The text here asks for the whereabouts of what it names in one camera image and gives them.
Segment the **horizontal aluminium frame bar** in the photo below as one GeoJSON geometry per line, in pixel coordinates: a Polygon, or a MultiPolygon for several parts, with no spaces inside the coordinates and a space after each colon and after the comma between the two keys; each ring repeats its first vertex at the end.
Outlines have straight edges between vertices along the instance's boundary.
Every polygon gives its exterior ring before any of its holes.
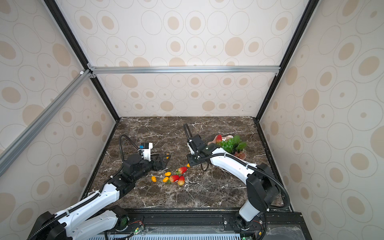
{"type": "Polygon", "coordinates": [[[95,74],[278,73],[279,66],[92,67],[95,74]]]}

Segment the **fake peach strawberry front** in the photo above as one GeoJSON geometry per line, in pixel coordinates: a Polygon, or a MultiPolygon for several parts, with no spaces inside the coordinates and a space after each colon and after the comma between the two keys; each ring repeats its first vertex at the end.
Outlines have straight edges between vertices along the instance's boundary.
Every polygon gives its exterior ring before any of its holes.
{"type": "Polygon", "coordinates": [[[180,176],[179,179],[178,179],[178,185],[179,186],[183,186],[185,184],[185,177],[184,176],[180,176]]]}

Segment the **red fake grape bunch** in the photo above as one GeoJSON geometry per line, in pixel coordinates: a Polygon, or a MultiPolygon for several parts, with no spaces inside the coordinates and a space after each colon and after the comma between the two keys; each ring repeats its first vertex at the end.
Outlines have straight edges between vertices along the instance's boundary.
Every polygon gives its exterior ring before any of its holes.
{"type": "Polygon", "coordinates": [[[235,156],[241,160],[245,160],[247,157],[247,154],[245,152],[236,152],[235,156]]]}

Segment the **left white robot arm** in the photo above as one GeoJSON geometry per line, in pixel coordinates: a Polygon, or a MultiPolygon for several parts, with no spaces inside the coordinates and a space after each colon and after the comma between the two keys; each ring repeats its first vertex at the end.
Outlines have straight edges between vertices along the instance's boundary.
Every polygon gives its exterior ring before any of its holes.
{"type": "Polygon", "coordinates": [[[123,138],[131,141],[125,134],[119,136],[122,165],[118,171],[80,202],[55,214],[49,211],[41,214],[28,236],[30,240],[86,240],[100,232],[124,230],[128,226],[129,217],[121,207],[113,206],[101,214],[99,211],[127,195],[149,172],[164,170],[171,155],[153,154],[153,144],[144,143],[133,144],[137,153],[126,157],[123,138]]]}

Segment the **pink scalloped fruit bowl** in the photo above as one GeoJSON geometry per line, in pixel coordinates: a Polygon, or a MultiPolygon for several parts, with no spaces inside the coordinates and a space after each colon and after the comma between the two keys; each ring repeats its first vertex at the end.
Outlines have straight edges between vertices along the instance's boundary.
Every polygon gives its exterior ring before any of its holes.
{"type": "Polygon", "coordinates": [[[240,158],[241,160],[246,159],[246,151],[247,143],[244,142],[240,136],[232,136],[228,135],[223,137],[222,135],[217,135],[213,141],[208,142],[209,144],[216,144],[222,149],[224,149],[227,153],[234,155],[235,157],[240,158]]]}

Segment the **green fake grape bunch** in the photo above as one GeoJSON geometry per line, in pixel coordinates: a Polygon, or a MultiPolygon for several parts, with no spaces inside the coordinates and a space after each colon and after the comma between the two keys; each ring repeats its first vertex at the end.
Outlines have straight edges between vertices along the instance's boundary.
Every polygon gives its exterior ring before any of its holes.
{"type": "Polygon", "coordinates": [[[221,141],[218,145],[232,155],[240,153],[247,147],[247,143],[244,142],[238,135],[230,138],[229,140],[221,141]]]}

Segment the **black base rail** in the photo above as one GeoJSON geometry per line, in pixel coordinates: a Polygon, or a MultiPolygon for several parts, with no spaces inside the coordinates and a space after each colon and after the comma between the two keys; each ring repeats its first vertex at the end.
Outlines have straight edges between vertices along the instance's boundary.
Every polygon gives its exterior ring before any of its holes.
{"type": "Polygon", "coordinates": [[[231,232],[254,240],[265,239],[268,234],[277,234],[289,240],[310,240],[309,229],[302,214],[266,213],[256,216],[247,227],[238,223],[234,209],[228,210],[128,210],[114,206],[102,209],[81,223],[75,223],[81,215],[72,212],[53,217],[53,228],[47,234],[49,240],[81,240],[99,233],[112,231],[121,234],[138,234],[140,230],[163,228],[188,229],[190,234],[217,228],[220,234],[231,232]]]}

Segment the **slanted aluminium frame bar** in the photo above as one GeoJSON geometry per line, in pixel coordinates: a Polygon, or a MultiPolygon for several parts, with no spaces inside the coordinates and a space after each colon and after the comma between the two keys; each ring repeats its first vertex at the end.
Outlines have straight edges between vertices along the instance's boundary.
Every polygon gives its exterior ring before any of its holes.
{"type": "Polygon", "coordinates": [[[35,139],[48,122],[59,112],[81,84],[91,77],[90,70],[79,74],[38,117],[19,135],[9,147],[1,154],[1,175],[3,175],[13,162],[20,156],[26,147],[35,139]]]}

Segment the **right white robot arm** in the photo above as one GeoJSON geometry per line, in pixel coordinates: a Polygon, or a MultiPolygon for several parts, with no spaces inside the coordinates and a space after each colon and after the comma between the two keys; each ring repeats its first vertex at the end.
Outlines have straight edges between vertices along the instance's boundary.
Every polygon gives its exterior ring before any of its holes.
{"type": "Polygon", "coordinates": [[[190,166],[207,163],[220,167],[246,185],[248,199],[240,208],[235,220],[240,229],[249,229],[256,216],[272,208],[282,210],[289,208],[291,201],[288,191],[273,177],[273,171],[268,165],[246,162],[217,144],[206,144],[200,135],[193,136],[188,124],[184,124],[183,128],[190,149],[190,153],[187,154],[190,166]]]}

